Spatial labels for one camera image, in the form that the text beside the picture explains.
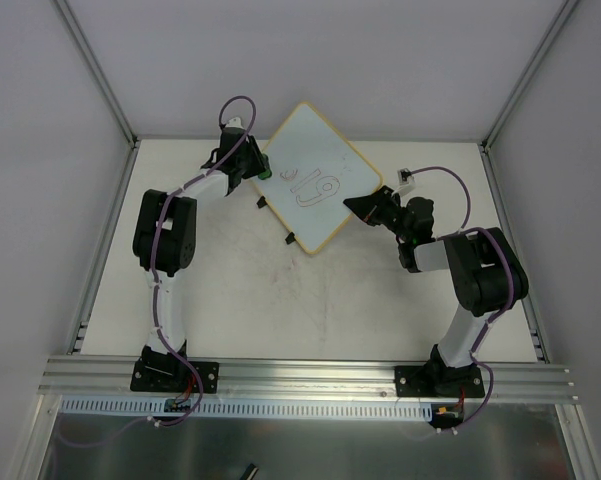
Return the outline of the aluminium frame post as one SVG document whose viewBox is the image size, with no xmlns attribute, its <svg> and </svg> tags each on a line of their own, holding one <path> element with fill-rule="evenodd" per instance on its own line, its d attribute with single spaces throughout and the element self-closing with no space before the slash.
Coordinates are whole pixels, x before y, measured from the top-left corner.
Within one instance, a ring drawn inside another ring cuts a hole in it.
<svg viewBox="0 0 601 480">
<path fill-rule="evenodd" d="M 521 74 L 514 83 L 511 92 L 506 97 L 503 106 L 488 129 L 487 134 L 480 142 L 480 146 L 483 150 L 489 151 L 496 142 L 498 136 L 505 128 L 509 117 L 513 114 L 518 103 L 522 100 L 523 95 L 530 87 L 544 60 L 579 5 L 579 0 L 564 0 L 560 3 L 558 10 L 549 22 L 545 32 L 542 34 Z"/>
<path fill-rule="evenodd" d="M 91 43 L 69 1 L 51 0 L 64 28 L 66 29 L 71 41 L 73 42 L 78 54 L 80 55 L 86 70 L 94 82 L 109 112 L 120 130 L 123 138 L 130 147 L 134 147 L 137 142 L 131 123 L 129 122 L 122 106 L 111 87 L 111 84 L 99 62 Z"/>
</svg>

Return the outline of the aluminium mounting rail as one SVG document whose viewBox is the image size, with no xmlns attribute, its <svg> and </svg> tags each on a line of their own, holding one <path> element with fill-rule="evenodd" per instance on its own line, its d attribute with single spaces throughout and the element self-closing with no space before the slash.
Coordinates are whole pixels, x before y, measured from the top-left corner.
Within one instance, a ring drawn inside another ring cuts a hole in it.
<svg viewBox="0 0 601 480">
<path fill-rule="evenodd" d="M 39 394 L 127 395 L 136 359 L 54 355 Z M 220 359 L 217 395 L 275 400 L 395 400 L 394 364 L 386 361 Z M 493 363 L 491 400 L 500 403 L 577 404 L 570 370 L 559 364 Z"/>
</svg>

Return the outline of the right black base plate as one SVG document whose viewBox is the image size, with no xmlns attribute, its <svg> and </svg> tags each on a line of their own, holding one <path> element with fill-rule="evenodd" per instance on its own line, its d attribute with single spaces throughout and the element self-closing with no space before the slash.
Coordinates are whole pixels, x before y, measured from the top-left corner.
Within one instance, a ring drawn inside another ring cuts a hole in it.
<svg viewBox="0 0 601 480">
<path fill-rule="evenodd" d="M 399 365 L 394 368 L 398 397 L 479 399 L 485 396 L 482 374 L 476 365 L 461 368 L 443 367 L 435 371 L 426 365 Z"/>
</svg>

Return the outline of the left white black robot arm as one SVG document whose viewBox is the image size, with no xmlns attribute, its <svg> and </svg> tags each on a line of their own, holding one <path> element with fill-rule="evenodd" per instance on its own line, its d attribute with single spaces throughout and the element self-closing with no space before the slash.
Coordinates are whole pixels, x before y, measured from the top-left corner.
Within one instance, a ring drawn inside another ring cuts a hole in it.
<svg viewBox="0 0 601 480">
<path fill-rule="evenodd" d="M 178 280 L 194 258 L 198 210 L 230 195 L 244 180 L 270 175 L 268 157 L 255 138 L 225 124 L 219 146 L 192 180 L 172 192 L 143 194 L 132 242 L 151 292 L 152 326 L 139 359 L 143 378 L 177 390 L 195 376 L 187 362 Z"/>
</svg>

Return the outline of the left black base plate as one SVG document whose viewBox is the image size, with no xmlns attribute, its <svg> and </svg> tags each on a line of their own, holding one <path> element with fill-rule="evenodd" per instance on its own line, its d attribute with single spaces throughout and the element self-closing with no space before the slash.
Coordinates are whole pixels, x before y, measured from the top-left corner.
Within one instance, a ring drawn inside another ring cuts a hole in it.
<svg viewBox="0 0 601 480">
<path fill-rule="evenodd" d="M 191 361 L 190 365 L 197 371 L 202 387 L 199 387 L 191 370 L 180 362 L 177 363 L 174 373 L 166 373 L 151 369 L 138 360 L 134 365 L 130 390 L 142 393 L 184 393 L 192 381 L 192 393 L 216 394 L 220 364 Z"/>
</svg>

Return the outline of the left aluminium frame post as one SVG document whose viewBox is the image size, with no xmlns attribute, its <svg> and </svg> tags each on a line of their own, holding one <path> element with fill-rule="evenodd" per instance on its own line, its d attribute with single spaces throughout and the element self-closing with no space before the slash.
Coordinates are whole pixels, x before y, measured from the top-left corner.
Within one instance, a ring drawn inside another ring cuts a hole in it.
<svg viewBox="0 0 601 480">
<path fill-rule="evenodd" d="M 134 147 L 137 142 L 131 123 L 129 122 L 122 106 L 111 87 L 111 84 L 99 62 L 91 43 L 69 1 L 51 0 L 64 28 L 66 29 L 71 41 L 73 42 L 78 54 L 80 55 L 86 70 L 94 82 L 109 112 L 120 130 L 123 138 L 130 147 Z"/>
</svg>

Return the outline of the right aluminium frame post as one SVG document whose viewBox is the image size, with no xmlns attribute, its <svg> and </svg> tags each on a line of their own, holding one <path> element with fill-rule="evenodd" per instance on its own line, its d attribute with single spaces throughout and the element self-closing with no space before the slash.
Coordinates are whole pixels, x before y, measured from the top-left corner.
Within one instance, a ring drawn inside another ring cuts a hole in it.
<svg viewBox="0 0 601 480">
<path fill-rule="evenodd" d="M 545 32 L 542 34 L 521 74 L 514 83 L 511 92 L 506 97 L 503 106 L 488 129 L 487 134 L 480 142 L 480 146 L 483 150 L 489 151 L 496 142 L 498 136 L 505 128 L 509 117 L 513 114 L 518 103 L 522 100 L 523 95 L 530 87 L 544 60 L 579 5 L 579 0 L 564 0 L 560 3 L 558 10 L 549 22 Z"/>
</svg>

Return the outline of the green whiteboard eraser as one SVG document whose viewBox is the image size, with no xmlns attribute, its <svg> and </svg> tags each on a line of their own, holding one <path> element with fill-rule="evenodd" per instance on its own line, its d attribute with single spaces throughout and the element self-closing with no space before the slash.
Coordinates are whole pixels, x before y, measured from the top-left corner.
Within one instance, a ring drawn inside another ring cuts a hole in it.
<svg viewBox="0 0 601 480">
<path fill-rule="evenodd" d="M 267 170 L 265 170 L 264 172 L 260 173 L 260 174 L 257 176 L 257 178 L 258 178 L 259 180 L 266 180 L 266 179 L 270 178 L 271 176 L 272 176 L 272 172 L 271 172 L 269 169 L 267 169 Z"/>
</svg>

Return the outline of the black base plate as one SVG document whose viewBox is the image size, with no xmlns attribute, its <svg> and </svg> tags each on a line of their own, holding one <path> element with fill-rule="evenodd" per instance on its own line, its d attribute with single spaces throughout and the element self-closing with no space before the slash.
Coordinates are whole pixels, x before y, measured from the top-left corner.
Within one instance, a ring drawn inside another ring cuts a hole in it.
<svg viewBox="0 0 601 480">
<path fill-rule="evenodd" d="M 130 390 L 142 393 L 184 393 L 192 381 L 192 393 L 216 394 L 220 364 L 191 361 L 190 365 L 197 371 L 202 387 L 199 387 L 191 370 L 180 362 L 177 363 L 174 373 L 166 373 L 151 369 L 138 360 L 134 365 Z"/>
<path fill-rule="evenodd" d="M 479 399 L 485 396 L 482 374 L 476 365 L 461 368 L 443 367 L 435 371 L 426 365 L 399 365 L 394 368 L 398 397 Z"/>
</svg>

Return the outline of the small black object at bottom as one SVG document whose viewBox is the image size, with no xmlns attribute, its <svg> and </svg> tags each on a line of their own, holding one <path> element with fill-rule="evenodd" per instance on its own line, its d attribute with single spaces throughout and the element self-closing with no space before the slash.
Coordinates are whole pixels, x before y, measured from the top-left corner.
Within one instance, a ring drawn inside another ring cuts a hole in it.
<svg viewBox="0 0 601 480">
<path fill-rule="evenodd" d="M 258 466 L 253 463 L 250 463 L 241 475 L 240 480 L 253 480 L 257 475 L 258 471 Z"/>
</svg>

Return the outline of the yellow framed whiteboard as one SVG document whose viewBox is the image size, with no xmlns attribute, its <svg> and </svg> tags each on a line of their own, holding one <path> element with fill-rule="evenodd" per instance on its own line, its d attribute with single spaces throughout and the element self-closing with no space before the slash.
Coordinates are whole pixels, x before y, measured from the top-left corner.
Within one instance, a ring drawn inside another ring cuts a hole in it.
<svg viewBox="0 0 601 480">
<path fill-rule="evenodd" d="M 311 104 L 302 102 L 267 142 L 271 176 L 254 185 L 308 254 L 346 224 L 350 197 L 374 193 L 381 172 Z"/>
</svg>

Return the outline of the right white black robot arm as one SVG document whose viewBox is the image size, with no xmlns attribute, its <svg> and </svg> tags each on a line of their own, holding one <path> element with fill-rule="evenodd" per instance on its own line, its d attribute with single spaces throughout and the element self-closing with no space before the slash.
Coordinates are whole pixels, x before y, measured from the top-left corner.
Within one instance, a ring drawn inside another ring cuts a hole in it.
<svg viewBox="0 0 601 480">
<path fill-rule="evenodd" d="M 402 205 L 387 186 L 343 204 L 365 224 L 394 234 L 404 269 L 451 275 L 458 301 L 451 324 L 423 365 L 394 368 L 397 396 L 483 398 L 483 368 L 476 353 L 495 320 L 529 290 L 526 272 L 502 230 L 473 228 L 436 239 L 434 202 L 414 197 Z"/>
</svg>

